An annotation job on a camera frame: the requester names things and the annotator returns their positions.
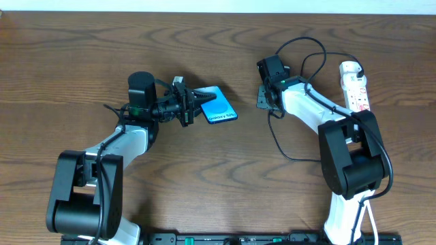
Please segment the blue Galaxy smartphone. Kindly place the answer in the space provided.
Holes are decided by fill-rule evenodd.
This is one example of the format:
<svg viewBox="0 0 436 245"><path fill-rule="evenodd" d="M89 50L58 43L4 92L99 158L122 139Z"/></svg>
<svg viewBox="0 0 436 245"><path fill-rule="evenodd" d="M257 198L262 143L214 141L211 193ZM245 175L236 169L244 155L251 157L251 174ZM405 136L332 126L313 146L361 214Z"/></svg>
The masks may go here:
<svg viewBox="0 0 436 245"><path fill-rule="evenodd" d="M197 88L197 91L213 93L217 96L216 99L201 105L203 114L209 124L224 123L238 118L238 114L218 86Z"/></svg>

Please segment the white power strip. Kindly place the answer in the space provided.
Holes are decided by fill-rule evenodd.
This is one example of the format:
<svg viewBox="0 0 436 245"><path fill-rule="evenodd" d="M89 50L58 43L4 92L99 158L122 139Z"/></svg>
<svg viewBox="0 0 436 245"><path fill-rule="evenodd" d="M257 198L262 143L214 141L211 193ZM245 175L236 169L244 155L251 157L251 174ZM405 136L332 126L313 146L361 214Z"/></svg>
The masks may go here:
<svg viewBox="0 0 436 245"><path fill-rule="evenodd" d="M360 78L364 76L364 70L356 61L344 61L339 66L340 75L344 73L357 73ZM343 91L346 108L353 112L370 110L367 88L360 88L356 91Z"/></svg>

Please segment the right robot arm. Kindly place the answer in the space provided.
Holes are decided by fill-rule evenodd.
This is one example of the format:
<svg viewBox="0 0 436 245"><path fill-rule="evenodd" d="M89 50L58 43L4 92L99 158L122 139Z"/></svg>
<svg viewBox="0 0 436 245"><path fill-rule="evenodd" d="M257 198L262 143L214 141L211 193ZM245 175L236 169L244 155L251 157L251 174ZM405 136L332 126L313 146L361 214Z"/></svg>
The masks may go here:
<svg viewBox="0 0 436 245"><path fill-rule="evenodd" d="M269 116L291 114L319 138L320 163L332 191L328 218L321 231L301 233L299 244L382 244L362 235L365 212L372 199L392 187L392 163L384 147L375 115L364 105L353 109L347 99L341 107L313 89L308 79L291 76L278 55L258 61L262 79L258 108Z"/></svg>

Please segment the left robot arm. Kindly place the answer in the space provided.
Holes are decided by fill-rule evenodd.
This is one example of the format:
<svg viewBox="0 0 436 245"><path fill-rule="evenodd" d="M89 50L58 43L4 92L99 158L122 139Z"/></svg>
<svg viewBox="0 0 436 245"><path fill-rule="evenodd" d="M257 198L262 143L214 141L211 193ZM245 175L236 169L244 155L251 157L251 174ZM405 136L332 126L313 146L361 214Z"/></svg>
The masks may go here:
<svg viewBox="0 0 436 245"><path fill-rule="evenodd" d="M216 94L187 88L182 77L167 84L151 73L128 77L129 101L113 109L114 132L82 151L65 150L58 159L46 213L50 232L62 244L140 244L141 228L122 216L123 172L153 145L159 124L193 123Z"/></svg>

